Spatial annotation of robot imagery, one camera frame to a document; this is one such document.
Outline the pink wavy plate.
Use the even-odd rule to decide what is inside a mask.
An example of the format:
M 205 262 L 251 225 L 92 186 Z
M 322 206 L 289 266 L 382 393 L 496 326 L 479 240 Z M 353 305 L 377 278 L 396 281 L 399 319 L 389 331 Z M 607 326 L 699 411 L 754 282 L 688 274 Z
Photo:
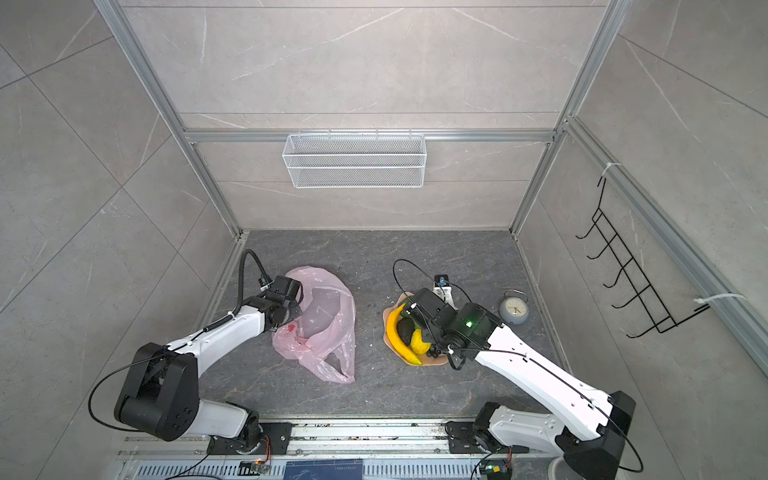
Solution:
M 395 305 L 384 310 L 382 314 L 385 333 L 383 340 L 388 348 L 394 352 L 401 360 L 411 366 L 442 366 L 448 363 L 448 359 L 445 355 L 433 358 L 428 356 L 425 352 L 417 353 L 411 348 L 409 344 L 406 344 L 398 334 L 397 326 L 402 321 L 401 312 L 403 305 L 405 304 L 406 295 L 401 294 Z

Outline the yellow fake lemon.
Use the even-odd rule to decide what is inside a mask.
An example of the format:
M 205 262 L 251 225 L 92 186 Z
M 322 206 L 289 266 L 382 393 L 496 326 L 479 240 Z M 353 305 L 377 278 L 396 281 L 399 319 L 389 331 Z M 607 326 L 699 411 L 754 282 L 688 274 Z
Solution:
M 415 329 L 410 340 L 410 349 L 415 355 L 425 355 L 431 348 L 432 344 L 426 342 L 422 336 L 421 329 Z

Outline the pink plastic bag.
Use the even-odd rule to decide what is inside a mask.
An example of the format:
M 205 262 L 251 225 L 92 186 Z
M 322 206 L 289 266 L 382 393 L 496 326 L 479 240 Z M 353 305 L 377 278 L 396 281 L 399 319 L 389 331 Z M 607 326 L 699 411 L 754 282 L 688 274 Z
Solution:
M 356 311 L 351 291 L 319 267 L 297 267 L 288 276 L 302 284 L 301 314 L 273 333 L 274 349 L 323 381 L 353 383 Z

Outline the dark fake avocado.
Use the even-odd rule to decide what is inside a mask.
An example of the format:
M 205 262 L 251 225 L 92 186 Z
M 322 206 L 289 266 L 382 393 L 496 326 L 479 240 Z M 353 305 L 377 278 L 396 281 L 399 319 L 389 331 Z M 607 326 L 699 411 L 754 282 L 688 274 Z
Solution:
M 410 318 L 400 318 L 396 324 L 396 333 L 400 341 L 407 347 L 411 345 L 415 332 L 415 324 Z

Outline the yellow fake banana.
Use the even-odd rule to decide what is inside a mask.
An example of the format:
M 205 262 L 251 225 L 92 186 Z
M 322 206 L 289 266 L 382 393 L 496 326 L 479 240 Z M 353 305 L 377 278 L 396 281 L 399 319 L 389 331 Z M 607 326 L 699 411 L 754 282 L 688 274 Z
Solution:
M 415 355 L 409 347 L 405 346 L 396 333 L 396 324 L 400 319 L 401 309 L 402 304 L 390 309 L 389 313 L 385 315 L 385 342 L 405 363 L 421 366 L 422 361 L 418 355 Z

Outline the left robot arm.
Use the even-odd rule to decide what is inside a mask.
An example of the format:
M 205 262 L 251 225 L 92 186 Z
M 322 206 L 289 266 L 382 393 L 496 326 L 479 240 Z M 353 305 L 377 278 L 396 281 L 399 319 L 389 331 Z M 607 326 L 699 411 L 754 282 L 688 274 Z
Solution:
M 258 414 L 203 399 L 199 379 L 244 342 L 287 323 L 302 299 L 300 281 L 278 276 L 201 330 L 167 344 L 145 344 L 127 369 L 115 420 L 164 441 L 205 435 L 210 449 L 221 440 L 239 453 L 255 450 L 263 436 Z

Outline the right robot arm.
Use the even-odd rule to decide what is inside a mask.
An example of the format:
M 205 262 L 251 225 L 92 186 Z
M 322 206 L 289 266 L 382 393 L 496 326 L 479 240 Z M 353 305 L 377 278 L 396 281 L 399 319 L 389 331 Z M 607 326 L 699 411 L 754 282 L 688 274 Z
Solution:
M 473 360 L 517 385 L 546 413 L 488 402 L 472 424 L 474 443 L 489 454 L 537 450 L 584 479 L 613 479 L 621 468 L 635 401 L 580 381 L 527 345 L 496 314 L 468 302 L 455 308 L 445 289 L 404 293 L 385 316 L 386 339 L 408 364 L 433 359 L 459 371 Z

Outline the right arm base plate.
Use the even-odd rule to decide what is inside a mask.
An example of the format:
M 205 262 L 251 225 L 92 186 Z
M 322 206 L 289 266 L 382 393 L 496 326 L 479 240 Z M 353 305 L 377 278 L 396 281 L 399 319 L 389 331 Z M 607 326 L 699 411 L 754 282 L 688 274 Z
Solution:
M 448 421 L 444 424 L 444 432 L 452 454 L 530 452 L 530 449 L 525 446 L 502 445 L 486 428 L 476 426 L 473 422 Z

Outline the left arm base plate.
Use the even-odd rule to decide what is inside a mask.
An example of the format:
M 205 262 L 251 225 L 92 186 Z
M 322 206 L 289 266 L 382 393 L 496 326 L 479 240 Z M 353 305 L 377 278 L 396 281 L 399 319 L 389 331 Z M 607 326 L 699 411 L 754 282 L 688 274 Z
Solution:
M 285 455 L 293 424 L 289 422 L 250 423 L 235 438 L 214 436 L 209 440 L 209 455 Z

